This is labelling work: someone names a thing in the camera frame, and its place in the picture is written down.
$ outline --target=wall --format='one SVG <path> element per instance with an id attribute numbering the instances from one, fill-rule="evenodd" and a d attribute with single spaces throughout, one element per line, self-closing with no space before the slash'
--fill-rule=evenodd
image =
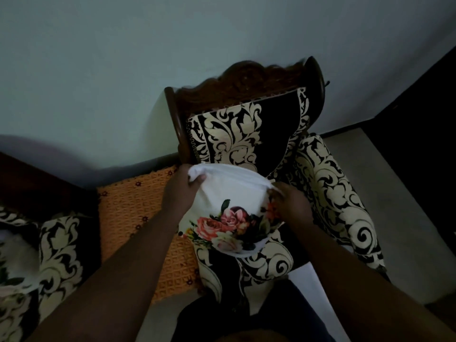
<path id="1" fill-rule="evenodd" d="M 83 186 L 134 174 L 176 152 L 163 88 L 246 59 L 315 56 L 331 84 L 312 131 L 354 124 L 456 44 L 455 12 L 456 0 L 1 0 L 0 151 Z"/>

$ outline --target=person's left arm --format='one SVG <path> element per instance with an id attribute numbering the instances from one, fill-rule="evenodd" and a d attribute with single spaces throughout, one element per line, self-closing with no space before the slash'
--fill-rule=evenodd
<path id="1" fill-rule="evenodd" d="M 182 165 L 165 188 L 161 211 L 27 339 L 32 341 L 134 341 L 154 295 L 176 227 L 204 180 L 188 183 Z"/>

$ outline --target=gray floor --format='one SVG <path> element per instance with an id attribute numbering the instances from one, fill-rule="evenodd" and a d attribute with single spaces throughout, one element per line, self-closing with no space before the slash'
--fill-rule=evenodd
<path id="1" fill-rule="evenodd" d="M 394 285 L 421 303 L 456 290 L 456 257 L 361 129 L 325 139 L 325 143 L 367 207 L 377 230 L 388 275 Z M 316 313 L 338 342 L 348 341 L 310 264 L 290 273 Z M 270 290 L 251 288 L 254 313 Z M 192 291 L 152 306 L 137 341 L 169 341 L 176 319 L 197 298 Z"/>

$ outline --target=person's right arm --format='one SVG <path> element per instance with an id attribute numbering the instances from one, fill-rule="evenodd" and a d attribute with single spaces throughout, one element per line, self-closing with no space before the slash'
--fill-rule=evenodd
<path id="1" fill-rule="evenodd" d="M 309 201 L 284 183 L 270 190 L 305 248 L 334 311 L 355 341 L 456 341 L 456 334 L 313 224 Z"/>

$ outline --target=orange crochet cloth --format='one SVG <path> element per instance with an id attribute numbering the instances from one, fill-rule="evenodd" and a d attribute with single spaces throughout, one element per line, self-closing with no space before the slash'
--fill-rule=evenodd
<path id="1" fill-rule="evenodd" d="M 176 170 L 177 167 L 173 166 L 97 189 L 102 262 L 160 210 L 163 190 Z M 152 303 L 199 287 L 198 263 L 193 246 L 190 241 L 175 235 Z"/>

